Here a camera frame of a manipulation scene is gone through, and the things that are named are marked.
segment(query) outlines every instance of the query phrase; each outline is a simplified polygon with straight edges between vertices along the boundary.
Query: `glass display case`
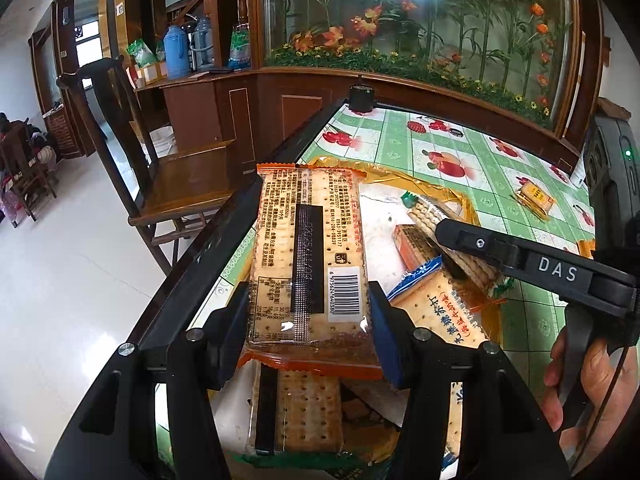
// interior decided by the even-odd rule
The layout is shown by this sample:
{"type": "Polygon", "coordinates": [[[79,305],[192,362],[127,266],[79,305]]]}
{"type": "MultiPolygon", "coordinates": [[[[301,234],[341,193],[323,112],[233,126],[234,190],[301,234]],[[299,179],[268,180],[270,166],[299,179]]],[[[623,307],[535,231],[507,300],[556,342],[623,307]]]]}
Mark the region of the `glass display case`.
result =
{"type": "Polygon", "coordinates": [[[373,72],[554,129],[572,0],[263,0],[265,63],[373,72]]]}

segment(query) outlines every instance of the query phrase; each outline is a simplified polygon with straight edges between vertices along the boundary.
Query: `barcode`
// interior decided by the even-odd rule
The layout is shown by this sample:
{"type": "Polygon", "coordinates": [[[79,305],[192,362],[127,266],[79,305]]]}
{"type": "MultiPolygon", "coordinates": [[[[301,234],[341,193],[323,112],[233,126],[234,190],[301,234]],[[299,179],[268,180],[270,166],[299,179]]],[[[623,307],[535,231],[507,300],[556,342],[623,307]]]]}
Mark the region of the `barcode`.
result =
{"type": "Polygon", "coordinates": [[[360,319],[360,269],[337,267],[329,272],[329,322],[360,319]]]}

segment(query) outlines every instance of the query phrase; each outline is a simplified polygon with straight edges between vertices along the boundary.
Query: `table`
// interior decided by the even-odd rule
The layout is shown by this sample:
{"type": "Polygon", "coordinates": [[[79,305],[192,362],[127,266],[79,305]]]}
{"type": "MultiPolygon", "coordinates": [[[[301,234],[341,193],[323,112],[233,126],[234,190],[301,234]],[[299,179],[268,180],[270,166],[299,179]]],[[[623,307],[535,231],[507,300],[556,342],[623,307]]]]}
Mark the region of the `table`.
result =
{"type": "MultiPolygon", "coordinates": [[[[471,198],[487,228],[575,253],[577,240],[593,238],[593,210],[584,186],[577,189],[568,176],[546,162],[458,124],[382,106],[361,116],[338,102],[322,108],[270,160],[307,163],[319,155],[375,162],[461,190],[471,198]],[[333,137],[326,133],[336,129],[351,137],[348,146],[330,142],[333,137]],[[540,221],[512,197],[524,179],[558,200],[549,222],[540,221]]],[[[203,326],[213,310],[226,305],[252,257],[261,187],[261,179],[254,175],[225,203],[155,294],[129,342],[142,350],[166,346],[184,330],[203,326]]],[[[557,296],[517,283],[500,307],[502,346],[537,397],[543,391],[549,350],[564,326],[563,306],[557,296]]],[[[231,444],[226,449],[240,453],[244,441],[234,417],[244,417],[248,424],[245,390],[250,391],[253,375],[246,368],[237,371],[213,400],[220,441],[231,444]],[[244,390],[239,383],[244,383],[244,390]]],[[[156,388],[155,420],[159,455],[171,465],[164,384],[156,388]]]]}
{"type": "MultiPolygon", "coordinates": [[[[466,193],[483,227],[562,250],[578,253],[576,242],[594,237],[593,209],[589,206],[586,186],[576,188],[567,174],[506,142],[448,121],[391,108],[376,108],[361,116],[343,104],[336,107],[327,124],[333,128],[323,126],[302,156],[296,158],[297,162],[308,163],[318,156],[331,155],[395,168],[432,184],[466,193]],[[419,131],[412,131],[407,123],[419,131]],[[424,132],[411,123],[422,124],[424,132]],[[325,137],[331,137],[324,134],[336,128],[355,140],[349,146],[327,141],[325,137]],[[434,153],[454,156],[462,169],[438,165],[441,158],[434,153]],[[513,191],[522,186],[525,178],[558,200],[550,211],[549,222],[538,219],[513,198],[513,191]]],[[[242,268],[251,258],[254,238],[255,230],[250,227],[190,327],[202,326],[213,310],[226,305],[239,282],[242,268]]],[[[538,399],[544,390],[542,379],[550,361],[549,351],[564,326],[564,306],[557,295],[516,282],[500,308],[502,347],[538,399]]],[[[157,400],[165,395],[163,389],[159,389],[157,400]]],[[[170,462],[166,412],[156,409],[156,417],[158,442],[164,443],[159,450],[170,462]]]]}

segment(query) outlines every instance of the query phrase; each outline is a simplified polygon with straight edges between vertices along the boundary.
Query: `cracker package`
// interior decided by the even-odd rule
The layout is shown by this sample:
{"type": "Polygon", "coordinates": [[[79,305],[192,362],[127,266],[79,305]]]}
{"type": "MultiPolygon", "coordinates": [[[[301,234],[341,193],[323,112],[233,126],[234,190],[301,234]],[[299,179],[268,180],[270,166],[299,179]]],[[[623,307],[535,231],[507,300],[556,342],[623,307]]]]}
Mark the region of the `cracker package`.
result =
{"type": "Polygon", "coordinates": [[[358,183],[342,168],[260,164],[264,183],[241,362],[378,379],[358,183]]]}
{"type": "MultiPolygon", "coordinates": [[[[391,456],[399,428],[338,377],[256,367],[248,456],[260,466],[364,466],[391,456]]],[[[359,381],[361,384],[378,381],[359,381]]],[[[406,400],[400,402],[404,410],[406,400]]]]}
{"type": "Polygon", "coordinates": [[[536,186],[532,181],[528,180],[514,194],[515,199],[524,207],[528,208],[533,214],[541,220],[549,220],[549,211],[556,203],[556,199],[549,196],[536,186]]]}
{"type": "Polygon", "coordinates": [[[439,251],[449,256],[462,269],[483,294],[491,298],[499,298],[510,288],[513,280],[505,283],[500,271],[484,260],[459,251],[452,251],[438,244],[435,235],[438,223],[445,218],[460,220],[460,217],[452,210],[427,196],[409,194],[407,200],[404,199],[404,196],[402,198],[405,203],[413,205],[407,213],[409,218],[437,245],[439,251]]]}
{"type": "MultiPolygon", "coordinates": [[[[417,269],[440,253],[436,249],[435,243],[431,242],[425,233],[414,224],[398,224],[394,229],[394,243],[409,271],[417,269]]],[[[453,260],[449,260],[445,264],[451,272],[454,272],[452,267],[460,269],[453,260]]],[[[457,278],[452,276],[450,278],[458,295],[471,312],[476,312],[484,306],[502,301],[490,300],[474,282],[466,276],[460,276],[462,272],[460,269],[457,273],[454,272],[454,274],[458,274],[457,278]]]]}
{"type": "MultiPolygon", "coordinates": [[[[478,348],[488,337],[458,295],[440,256],[409,272],[388,294],[392,306],[402,308],[415,326],[428,328],[447,343],[478,348]]],[[[460,453],[462,384],[452,383],[447,427],[447,450],[460,453]]]]}

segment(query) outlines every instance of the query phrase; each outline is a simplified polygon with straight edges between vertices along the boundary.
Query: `blue thermos flask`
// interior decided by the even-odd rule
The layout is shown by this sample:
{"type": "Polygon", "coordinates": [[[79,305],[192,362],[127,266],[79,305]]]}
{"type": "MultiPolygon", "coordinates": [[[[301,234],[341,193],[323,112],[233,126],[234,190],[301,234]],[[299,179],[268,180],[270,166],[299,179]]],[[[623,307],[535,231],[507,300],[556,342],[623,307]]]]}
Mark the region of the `blue thermos flask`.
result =
{"type": "Polygon", "coordinates": [[[187,34],[177,25],[171,25],[164,35],[164,54],[169,79],[178,79],[191,73],[187,34]]]}

